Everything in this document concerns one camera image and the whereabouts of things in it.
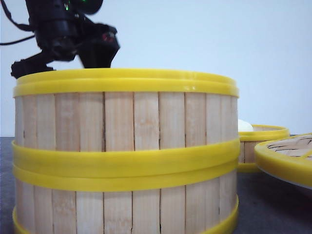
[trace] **yellow plastic rim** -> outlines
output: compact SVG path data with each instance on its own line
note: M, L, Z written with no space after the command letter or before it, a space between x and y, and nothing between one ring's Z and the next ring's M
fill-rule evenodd
M13 224L15 234L30 234L26 231L18 222L16 218L16 208L13 210ZM217 224L213 228L202 232L202 234L231 234L237 226L238 218L238 197L236 198L236 205L232 213L223 220L221 223Z
M296 135L287 139L305 135L309 134ZM312 151L300 157L287 156L268 149L267 145L273 142L273 140L262 142L254 148L257 167L281 180L312 189L312 161L305 159L312 154Z
M261 172L255 163L238 163L237 172L240 173L256 173Z
M26 183L71 191L133 191L174 187L237 168L239 139L165 150L64 152L12 142L13 174Z
M260 124L253 124L253 127L276 128L276 130L239 132L239 137L241 141L277 140L280 138L289 137L289 130L285 127Z
M72 92L199 92L238 97L234 80L201 72L95 68L30 74L14 96Z

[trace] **white wall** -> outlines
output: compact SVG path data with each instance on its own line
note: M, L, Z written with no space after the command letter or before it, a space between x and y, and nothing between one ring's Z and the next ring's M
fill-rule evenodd
M17 22L24 1L7 0ZM229 76L240 89L239 117L312 132L311 0L106 0L91 17L118 29L113 67L172 68ZM1 12L1 41L29 35ZM14 135L10 65L39 52L32 39L1 47L1 136ZM80 68L78 59L54 62Z

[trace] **small bamboo steamer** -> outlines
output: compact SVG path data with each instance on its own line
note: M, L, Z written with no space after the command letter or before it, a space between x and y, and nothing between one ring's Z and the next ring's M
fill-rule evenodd
M229 78L185 71L19 78L16 233L231 233L237 96Z
M255 152L265 173L312 191L312 133L263 142Z
M254 147L256 144L289 137L285 127L253 124L253 132L239 132L240 155L238 157L238 172L260 172L255 164Z

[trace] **black cable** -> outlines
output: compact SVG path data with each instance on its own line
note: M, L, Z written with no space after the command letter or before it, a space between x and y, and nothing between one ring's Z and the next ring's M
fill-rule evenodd
M6 7L6 4L4 2L4 0L0 0L1 4L2 4L2 7L3 7L3 10L4 10L4 13L5 15L8 17L8 19L17 27L19 28L20 30L23 30L23 31L32 31L32 28L30 25L28 24L23 24L23 23L16 23L13 19L12 19L12 15L11 15L11 12L8 10L8 8Z
M22 41L25 41L25 40L28 40L28 39L31 39L31 38L34 38L34 37L35 37L35 35L32 35L30 37L26 37L26 38L19 39L19 40L16 40L16 41L0 43L0 45L13 45L13 44L16 44L16 43L19 43L19 42L22 42Z

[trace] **bamboo steamer basket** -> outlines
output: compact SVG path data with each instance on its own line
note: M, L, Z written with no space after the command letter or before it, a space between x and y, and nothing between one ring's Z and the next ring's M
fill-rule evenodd
M312 133L263 142L255 152L257 167L265 173L312 194Z
M21 77L14 90L18 234L231 233L235 82L153 69Z
M261 172L255 164L254 147L256 144L289 137L285 127L253 124L253 132L239 132L240 155L238 157L238 172Z

